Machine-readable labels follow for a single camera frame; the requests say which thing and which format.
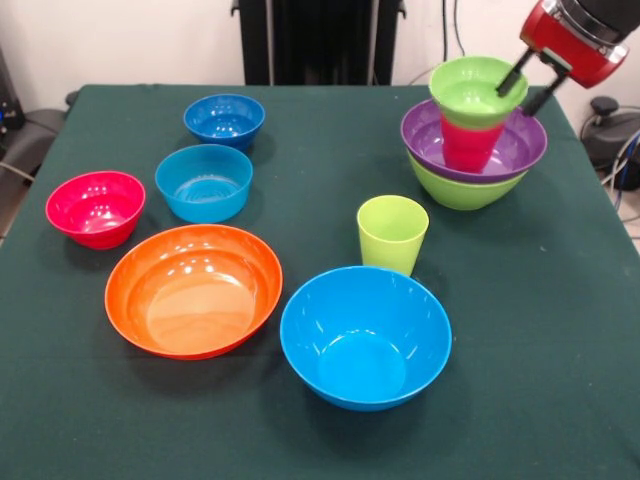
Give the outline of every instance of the light blue bowl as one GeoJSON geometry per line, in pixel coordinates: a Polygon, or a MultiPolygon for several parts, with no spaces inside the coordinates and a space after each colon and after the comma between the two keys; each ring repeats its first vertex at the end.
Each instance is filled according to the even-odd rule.
{"type": "Polygon", "coordinates": [[[451,326],[438,300],[412,278],[343,267],[291,297],[280,341],[289,364],[322,398],[376,411],[408,401],[440,374],[451,326]]]}
{"type": "Polygon", "coordinates": [[[156,186],[171,211],[191,223],[218,223],[237,214],[249,198],[253,165],[224,145],[195,145],[165,158],[156,186]]]}
{"type": "Polygon", "coordinates": [[[201,142],[249,148],[262,127],[265,111],[244,95],[220,94],[201,98],[184,112],[184,124],[201,142]]]}

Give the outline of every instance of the table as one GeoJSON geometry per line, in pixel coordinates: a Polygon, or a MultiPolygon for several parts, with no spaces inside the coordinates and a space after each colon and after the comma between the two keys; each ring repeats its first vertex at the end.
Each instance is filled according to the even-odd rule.
{"type": "Polygon", "coordinates": [[[539,114],[546,157],[477,212],[437,205],[405,157],[400,120],[424,87],[88,86],[0,249],[0,478],[638,478],[640,261],[558,104],[539,114]],[[138,242],[180,225],[158,162],[195,140],[193,100],[242,92],[265,105],[255,185],[231,225],[280,256],[268,324],[219,358],[156,358],[111,328],[103,291],[138,242]],[[46,222],[73,175],[121,169],[148,189],[138,228],[105,252],[46,222]],[[447,309],[441,376],[406,405],[337,409],[281,353],[278,324],[304,281],[359,262],[367,198],[421,202],[431,225],[414,277],[447,309]]]}

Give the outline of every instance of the pink cup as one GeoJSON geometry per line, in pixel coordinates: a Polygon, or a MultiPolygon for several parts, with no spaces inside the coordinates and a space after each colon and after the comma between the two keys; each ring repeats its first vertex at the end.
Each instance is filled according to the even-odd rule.
{"type": "Polygon", "coordinates": [[[445,165],[460,172],[481,173],[489,163],[504,123],[487,130],[469,130],[453,125],[444,115],[440,121],[445,165]]]}

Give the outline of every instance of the stacked cups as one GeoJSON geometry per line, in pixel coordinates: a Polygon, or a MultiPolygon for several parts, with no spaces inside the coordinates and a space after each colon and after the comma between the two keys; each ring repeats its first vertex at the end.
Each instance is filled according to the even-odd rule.
{"type": "Polygon", "coordinates": [[[433,100],[415,105],[402,120],[416,177],[444,206],[475,210],[494,202],[546,151],[544,128],[519,107],[526,79],[506,96],[497,94],[510,68],[491,57],[445,62],[431,77],[433,100]]]}

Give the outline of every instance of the cup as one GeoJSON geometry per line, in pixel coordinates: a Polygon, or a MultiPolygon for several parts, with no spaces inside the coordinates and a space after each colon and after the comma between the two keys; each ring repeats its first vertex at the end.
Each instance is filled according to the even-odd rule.
{"type": "Polygon", "coordinates": [[[472,130],[458,127],[441,115],[440,124],[444,164],[460,172],[482,173],[491,159],[493,147],[504,131],[504,123],[492,128],[472,130]]]}
{"type": "Polygon", "coordinates": [[[411,275],[429,227],[429,215],[410,198],[382,195],[358,209],[363,265],[411,275]]]}

